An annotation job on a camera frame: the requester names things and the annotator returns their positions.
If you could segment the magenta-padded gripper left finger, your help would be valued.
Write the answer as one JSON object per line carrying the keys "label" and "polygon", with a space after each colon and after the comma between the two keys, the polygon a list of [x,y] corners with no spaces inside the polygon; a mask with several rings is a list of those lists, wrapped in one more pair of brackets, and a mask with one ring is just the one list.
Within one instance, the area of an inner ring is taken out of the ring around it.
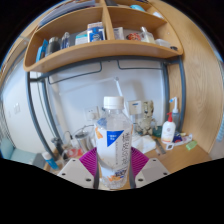
{"label": "magenta-padded gripper left finger", "polygon": [[81,187],[97,189],[99,187],[97,149],[93,148],[79,159],[70,159],[58,176]]}

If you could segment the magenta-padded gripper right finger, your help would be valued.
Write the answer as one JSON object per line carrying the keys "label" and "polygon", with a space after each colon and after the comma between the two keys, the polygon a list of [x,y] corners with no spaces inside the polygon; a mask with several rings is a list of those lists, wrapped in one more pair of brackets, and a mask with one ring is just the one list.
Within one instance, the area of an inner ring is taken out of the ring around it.
{"label": "magenta-padded gripper right finger", "polygon": [[138,149],[131,148],[129,167],[130,188],[140,188],[169,175],[157,158],[148,158]]}

